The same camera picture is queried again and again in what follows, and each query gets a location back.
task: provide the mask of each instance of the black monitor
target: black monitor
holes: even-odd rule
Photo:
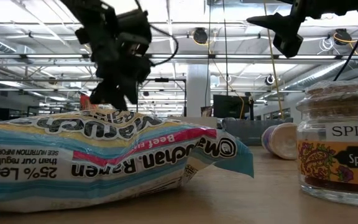
[[[244,109],[241,118],[249,112],[249,98],[244,100]],[[242,101],[238,96],[214,95],[214,117],[216,118],[240,118]]]

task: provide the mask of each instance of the jar lid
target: jar lid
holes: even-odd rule
[[[318,82],[307,88],[305,98],[296,104],[298,111],[347,106],[358,106],[358,82]]]
[[[358,82],[354,81],[321,81],[306,89],[306,95],[319,96],[330,93],[353,93],[358,91]]]

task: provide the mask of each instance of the wooden table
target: wooden table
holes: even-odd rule
[[[358,223],[358,207],[302,193],[295,161],[252,151],[255,179],[211,166],[178,190],[77,210],[3,213],[0,224]]]

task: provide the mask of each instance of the glass jar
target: glass jar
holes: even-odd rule
[[[358,205],[358,83],[323,81],[297,106],[301,189],[315,197]]]

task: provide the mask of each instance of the plastic food bag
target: plastic food bag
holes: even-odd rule
[[[0,210],[138,197],[185,185],[210,164],[253,176],[243,143],[195,124],[116,110],[0,122]]]

